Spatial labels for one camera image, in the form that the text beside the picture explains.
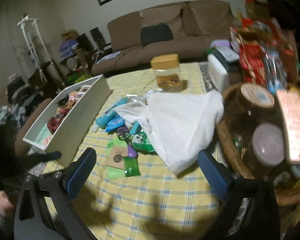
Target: purple jar lid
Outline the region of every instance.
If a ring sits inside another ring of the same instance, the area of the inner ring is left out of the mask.
[[[284,160],[284,142],[281,129],[270,123],[260,124],[253,133],[252,149],[258,161],[263,165],[278,165]]]

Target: metal screw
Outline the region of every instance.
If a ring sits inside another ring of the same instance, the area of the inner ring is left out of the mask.
[[[28,176],[26,176],[26,181],[30,181],[32,179],[32,176],[31,175],[28,175]]]
[[[233,172],[232,173],[232,177],[234,177],[235,179],[240,179],[241,178],[241,174],[238,172]]]
[[[262,179],[263,179],[264,181],[270,181],[270,178],[269,178],[268,176],[266,176],[266,175],[264,175],[264,176],[262,177]]]
[[[53,174],[53,177],[55,178],[59,178],[60,176],[62,175],[62,172],[61,171],[57,171]]]

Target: purple item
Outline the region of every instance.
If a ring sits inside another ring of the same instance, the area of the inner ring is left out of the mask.
[[[131,145],[128,145],[128,157],[134,159],[138,157],[138,153],[132,148]]]
[[[76,40],[64,41],[59,47],[61,57],[64,59],[74,55],[75,49],[78,45],[79,44]]]
[[[129,129],[126,126],[122,126],[117,129],[117,134],[125,135],[126,133],[129,133]]]
[[[230,47],[230,42],[228,40],[214,40],[211,42],[210,47]]]

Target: red snack bag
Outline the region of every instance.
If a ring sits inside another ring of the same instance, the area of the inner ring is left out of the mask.
[[[240,64],[245,82],[266,87],[266,74],[263,65],[264,53],[259,44],[240,44]]]
[[[54,116],[52,116],[48,123],[47,127],[51,134],[54,134],[55,131],[58,129],[59,125],[61,124],[62,120],[66,117],[66,115],[70,112],[70,109],[64,109],[60,112],[56,113]]]
[[[298,82],[298,51],[293,31],[283,30],[282,39],[279,40],[277,51],[287,73],[287,81],[293,84]]]

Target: brown couch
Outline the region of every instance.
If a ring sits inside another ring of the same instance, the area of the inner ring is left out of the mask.
[[[186,34],[182,38],[141,46],[141,17],[139,11],[121,16],[108,23],[113,51],[121,51],[112,59],[95,64],[93,75],[104,74],[149,63],[159,55],[176,53],[181,60],[202,58],[213,40],[229,39],[233,20],[230,5],[217,0],[200,0],[158,5],[182,7],[181,17]]]

